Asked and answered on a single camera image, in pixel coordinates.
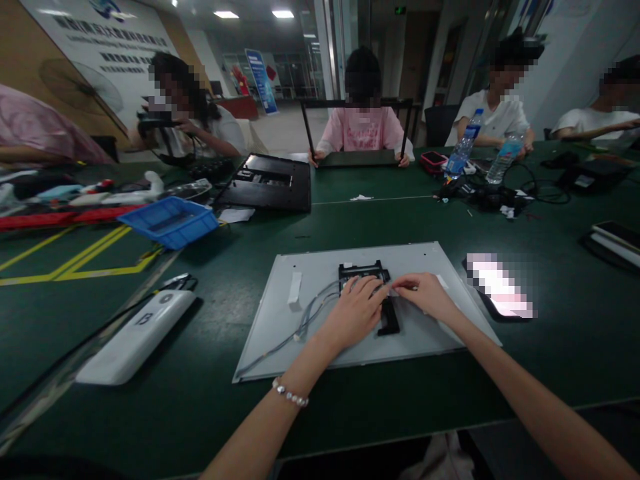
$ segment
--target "white t-shirt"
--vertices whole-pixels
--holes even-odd
[[[240,125],[238,125],[234,116],[220,105],[218,105],[218,111],[220,112],[221,118],[219,120],[209,120],[209,133],[214,137],[218,137],[220,140],[224,140],[232,144],[236,150],[240,152],[240,155],[246,155],[247,149],[245,148],[245,138],[242,135],[242,130],[240,130]],[[200,122],[200,120],[191,119],[191,122],[198,128],[202,128],[202,122]],[[165,129],[165,132],[167,132],[167,137],[171,144],[171,150],[175,157],[183,157],[186,154],[193,152],[193,144],[195,144],[196,148],[196,157],[210,158],[217,156],[214,149],[206,146],[204,143],[203,145],[205,145],[205,147],[202,148],[197,140],[194,139],[192,141],[190,137],[179,130],[167,128]],[[155,138],[161,150],[166,153],[167,147],[160,132],[155,132]]]
[[[598,130],[602,127],[615,125],[640,118],[640,115],[627,111],[601,112],[591,108],[573,109],[566,112],[558,123],[555,124],[552,132],[573,127],[574,133],[582,133],[591,130]],[[596,137],[597,140],[616,140],[622,136],[623,130],[606,133]]]
[[[453,147],[458,143],[457,127],[460,119],[462,117],[472,119],[478,108],[484,110],[482,113],[480,135],[504,138],[507,136],[507,132],[515,131],[519,124],[528,123],[520,100],[512,100],[509,97],[504,97],[504,100],[498,104],[497,108],[491,111],[487,103],[487,91],[480,90],[462,100],[460,110],[458,110],[458,114],[455,116],[455,121],[451,127],[451,133],[445,143],[446,147]]]

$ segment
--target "blue plastic basket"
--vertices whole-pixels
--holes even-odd
[[[120,217],[140,235],[178,250],[218,228],[213,211],[176,197],[167,197]]]

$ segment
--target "wall sign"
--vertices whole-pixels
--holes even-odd
[[[271,80],[269,80],[269,76],[267,75],[267,68],[262,58],[262,53],[258,52],[258,50],[245,49],[245,54],[247,55],[247,60],[249,60],[253,80],[255,81],[256,88],[258,88],[258,95],[260,95],[265,113],[267,115],[278,113],[278,106],[275,104],[273,90],[271,89]]]
[[[157,51],[177,56],[157,12],[130,0],[21,2],[118,118],[132,125],[142,96],[155,94],[151,58]]]

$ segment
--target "water bottle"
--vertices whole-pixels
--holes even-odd
[[[480,133],[482,128],[482,112],[484,110],[478,109],[475,111],[473,118],[470,120],[467,128],[465,129],[464,136],[458,140],[458,143],[453,148],[449,162],[445,168],[445,175],[450,180],[456,180],[462,175],[469,157],[471,156],[471,150],[473,148],[473,142]]]
[[[487,173],[486,178],[488,183],[499,185],[502,182],[505,172],[520,154],[520,150],[522,150],[528,128],[528,124],[521,123],[514,132],[508,134],[505,144],[500,149],[500,152],[498,152],[498,156],[491,164],[491,168]]]

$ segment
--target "bracelet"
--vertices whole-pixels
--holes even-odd
[[[287,391],[287,388],[284,385],[280,385],[280,377],[274,378],[271,386],[279,395],[284,395],[287,400],[294,402],[300,408],[304,408],[309,404],[309,399],[298,397],[297,395]]]

